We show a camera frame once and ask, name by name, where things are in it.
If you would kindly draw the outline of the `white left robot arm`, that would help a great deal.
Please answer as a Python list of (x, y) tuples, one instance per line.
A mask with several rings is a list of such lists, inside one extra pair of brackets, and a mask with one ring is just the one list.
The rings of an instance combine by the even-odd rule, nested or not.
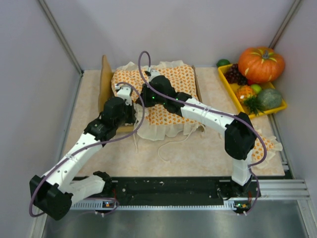
[(36, 206), (56, 221), (63, 218), (71, 206), (93, 194), (102, 192), (106, 174), (96, 172), (90, 177), (74, 182), (73, 179), (88, 160), (108, 143), (116, 142), (117, 129), (134, 115), (131, 97), (112, 97), (103, 111), (84, 129), (79, 140), (49, 171), (33, 176), (29, 182), (31, 217)]

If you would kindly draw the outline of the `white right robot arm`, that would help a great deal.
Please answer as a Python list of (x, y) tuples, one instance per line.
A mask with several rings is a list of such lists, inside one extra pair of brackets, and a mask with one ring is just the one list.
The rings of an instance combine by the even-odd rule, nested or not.
[(142, 86), (141, 98), (145, 107), (162, 105), (169, 113), (195, 120), (224, 137), (224, 149), (232, 158), (232, 194), (247, 192), (252, 180), (249, 171), (252, 150), (257, 136), (245, 113), (231, 115), (208, 107), (191, 95), (177, 92), (170, 81), (157, 71), (145, 72), (148, 80)]

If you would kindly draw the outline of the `wooden pet bed frame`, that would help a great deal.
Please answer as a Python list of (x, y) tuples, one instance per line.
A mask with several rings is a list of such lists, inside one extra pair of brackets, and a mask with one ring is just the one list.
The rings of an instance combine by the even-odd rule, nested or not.
[[(191, 65), (191, 68), (194, 71), (197, 99), (198, 101), (203, 102), (200, 89), (199, 89), (195, 67)], [(112, 87), (111, 87), (111, 80), (112, 80), (113, 74), (114, 72), (112, 71), (110, 67), (110, 64), (107, 60), (106, 55), (103, 55), (102, 69), (101, 69), (101, 75), (100, 75), (100, 87), (99, 87), (100, 91), (99, 91), (99, 97), (98, 97), (98, 112), (99, 113), (103, 111), (104, 103), (114, 95), (112, 91)], [(117, 129), (117, 133), (132, 132), (133, 130), (134, 130), (133, 125), (123, 125)]]

